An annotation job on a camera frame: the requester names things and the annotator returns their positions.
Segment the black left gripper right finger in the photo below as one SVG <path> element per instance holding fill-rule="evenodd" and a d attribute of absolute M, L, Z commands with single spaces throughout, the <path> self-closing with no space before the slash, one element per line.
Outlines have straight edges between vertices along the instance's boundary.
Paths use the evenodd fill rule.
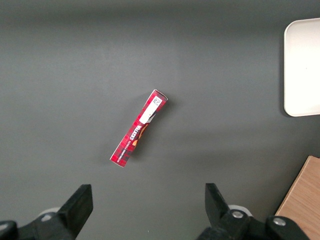
<path fill-rule="evenodd" d="M 201 240 L 242 240 L 250 217 L 242 210 L 230 209 L 214 183 L 205 185 L 205 211 L 210 222 L 200 235 Z"/>

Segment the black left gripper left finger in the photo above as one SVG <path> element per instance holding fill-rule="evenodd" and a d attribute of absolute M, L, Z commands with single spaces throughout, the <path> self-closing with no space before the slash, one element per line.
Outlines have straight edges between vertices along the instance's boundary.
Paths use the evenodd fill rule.
<path fill-rule="evenodd" d="M 31 240 L 75 240 L 93 211 L 92 186 L 82 184 L 60 207 L 31 223 Z"/>

